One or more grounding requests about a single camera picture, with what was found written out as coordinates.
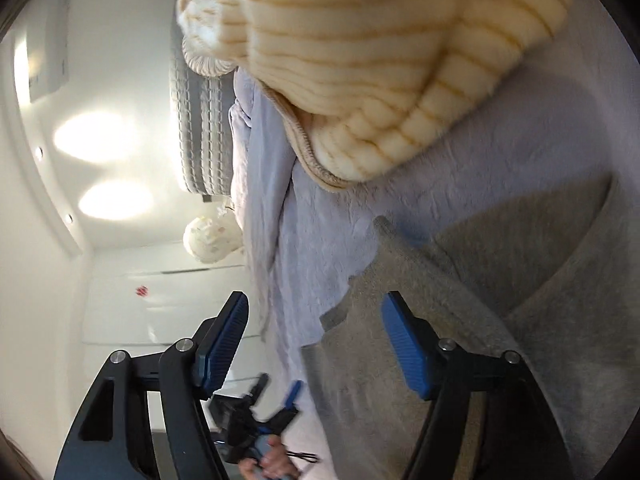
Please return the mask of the person's left hand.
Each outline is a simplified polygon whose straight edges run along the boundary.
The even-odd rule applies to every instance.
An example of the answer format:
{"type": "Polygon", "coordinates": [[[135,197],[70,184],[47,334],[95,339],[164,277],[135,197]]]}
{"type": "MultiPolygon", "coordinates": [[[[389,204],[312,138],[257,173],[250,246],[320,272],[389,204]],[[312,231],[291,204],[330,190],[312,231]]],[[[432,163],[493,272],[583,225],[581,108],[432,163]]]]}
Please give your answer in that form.
{"type": "Polygon", "coordinates": [[[240,474],[246,480],[298,479],[300,472],[288,457],[288,450],[278,436],[268,438],[269,450],[259,462],[246,458],[238,463],[240,474]]]}

